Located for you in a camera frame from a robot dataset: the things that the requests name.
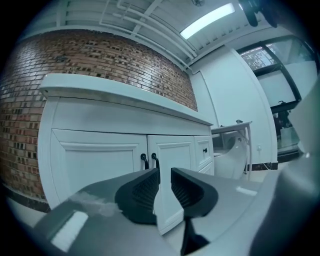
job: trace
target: cabinet handle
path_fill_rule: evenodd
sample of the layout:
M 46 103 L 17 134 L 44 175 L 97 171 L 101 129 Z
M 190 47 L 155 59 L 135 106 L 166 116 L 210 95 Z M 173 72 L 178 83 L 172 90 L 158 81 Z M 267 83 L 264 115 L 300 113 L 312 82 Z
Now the cabinet handle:
M 151 158 L 155 160 L 155 167 L 160 169 L 159 159 L 157 158 L 156 153 L 152 153 Z
M 141 154 L 140 158 L 141 158 L 141 160 L 144 161 L 144 169 L 145 170 L 149 169 L 149 163 L 148 163 L 146 154 Z

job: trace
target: white cabinet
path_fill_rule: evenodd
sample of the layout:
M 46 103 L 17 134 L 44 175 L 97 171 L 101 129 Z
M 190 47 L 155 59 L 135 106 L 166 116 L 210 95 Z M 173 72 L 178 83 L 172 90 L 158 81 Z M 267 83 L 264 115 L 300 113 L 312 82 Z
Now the white cabinet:
M 113 96 L 101 99 L 114 100 Z M 146 154 L 149 168 L 155 168 L 155 153 L 160 185 L 154 213 L 164 234 L 184 216 L 171 190 L 171 168 L 213 174 L 210 123 L 180 104 L 174 105 L 177 110 L 182 108 L 181 113 L 166 110 L 168 105 L 149 104 L 150 109 L 144 109 L 140 100 L 140 107 L 124 105 L 131 101 L 123 100 L 116 104 L 71 96 L 48 97 L 38 136 L 43 190 L 53 209 L 85 186 L 144 170 L 141 154 Z
M 52 129 L 51 173 L 60 202 L 95 182 L 144 169 L 147 136 Z
M 202 174 L 208 174 L 208 175 L 214 175 L 215 174 L 215 165 L 214 162 L 209 163 L 207 166 L 203 167 L 199 173 Z
M 150 168 L 156 167 L 152 153 L 156 154 L 160 165 L 160 185 L 154 201 L 154 213 L 158 229 L 164 234 L 184 217 L 184 210 L 171 190 L 171 168 L 195 170 L 195 141 L 193 136 L 160 135 L 148 135 L 147 141 Z
M 200 171 L 214 159 L 211 136 L 194 136 L 196 170 Z

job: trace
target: fluorescent light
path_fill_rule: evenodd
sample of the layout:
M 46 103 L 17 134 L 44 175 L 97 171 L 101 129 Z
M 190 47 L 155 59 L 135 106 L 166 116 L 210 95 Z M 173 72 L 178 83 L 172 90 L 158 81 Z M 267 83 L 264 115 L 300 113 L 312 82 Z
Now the fluorescent light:
M 208 26 L 210 23 L 219 20 L 220 18 L 232 14 L 235 12 L 235 8 L 232 3 L 228 3 L 224 6 L 221 6 L 218 9 L 215 9 L 208 14 L 204 15 L 200 19 L 196 20 L 186 29 L 184 29 L 180 35 L 183 36 L 185 39 L 188 39 L 193 34 L 197 33 L 199 30 L 203 29 L 205 26 Z

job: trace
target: black window frame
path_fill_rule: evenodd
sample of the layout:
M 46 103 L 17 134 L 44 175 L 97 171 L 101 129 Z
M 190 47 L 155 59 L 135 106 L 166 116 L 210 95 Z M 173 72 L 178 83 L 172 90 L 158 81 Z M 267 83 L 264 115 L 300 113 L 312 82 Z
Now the black window frame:
M 301 40 L 300 38 L 294 36 L 294 35 L 285 35 L 285 36 L 279 36 L 279 37 L 275 37 L 272 39 L 268 39 L 268 40 L 264 40 L 264 41 L 259 41 L 257 43 L 253 43 L 251 45 L 248 45 L 246 47 L 243 47 L 239 50 L 237 50 L 237 52 L 239 54 L 243 54 L 247 51 L 253 50 L 255 48 L 261 47 L 263 50 L 265 50 L 273 60 L 275 60 L 276 64 L 271 64 L 269 66 L 265 66 L 262 68 L 259 68 L 257 70 L 253 70 L 253 73 L 255 74 L 256 77 L 260 77 L 275 71 L 281 71 L 283 76 L 285 77 L 286 81 L 288 82 L 292 93 L 294 95 L 295 101 L 291 101 L 291 102 L 286 102 L 286 103 L 282 103 L 280 105 L 276 105 L 276 106 L 271 106 L 271 112 L 274 113 L 278 113 L 278 112 L 282 112 L 282 111 L 288 111 L 288 110 L 292 110 L 296 107 L 296 105 L 301 101 L 301 95 L 299 93 L 299 90 L 297 88 L 297 85 L 295 83 L 295 81 L 293 80 L 293 78 L 291 77 L 291 75 L 289 74 L 288 70 L 286 69 L 285 65 L 282 63 L 282 61 L 267 47 L 268 44 L 273 44 L 273 43 L 277 43 L 277 42 L 282 42 L 282 41 L 287 41 L 287 40 L 298 40 L 300 43 L 303 44 L 303 46 L 309 51 L 310 55 L 313 57 L 314 61 L 315 61 L 315 65 L 316 65 L 316 71 L 319 74 L 319 69 L 320 69 L 320 63 L 319 63 L 319 55 L 317 52 L 313 51 L 311 49 L 311 47 L 304 42 L 303 40 Z

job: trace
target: cabinet door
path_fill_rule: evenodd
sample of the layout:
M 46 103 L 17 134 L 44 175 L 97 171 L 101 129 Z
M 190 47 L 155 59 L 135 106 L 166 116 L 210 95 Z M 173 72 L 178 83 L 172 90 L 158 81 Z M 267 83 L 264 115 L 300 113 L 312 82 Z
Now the cabinet door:
M 194 136 L 196 170 L 200 171 L 214 160 L 214 147 L 211 136 Z
M 144 169 L 147 136 L 53 129 L 50 162 L 60 202 L 87 185 Z
M 171 168 L 195 169 L 195 142 L 193 136 L 148 135 L 147 140 L 150 168 L 156 167 L 152 153 L 156 153 L 159 159 L 160 185 L 154 201 L 154 213 L 159 232 L 164 234 L 184 218 L 184 210 L 171 190 Z
M 202 174 L 208 174 L 208 175 L 214 175 L 215 171 L 214 171 L 214 162 L 209 163 L 206 167 L 203 167 L 199 173 Z

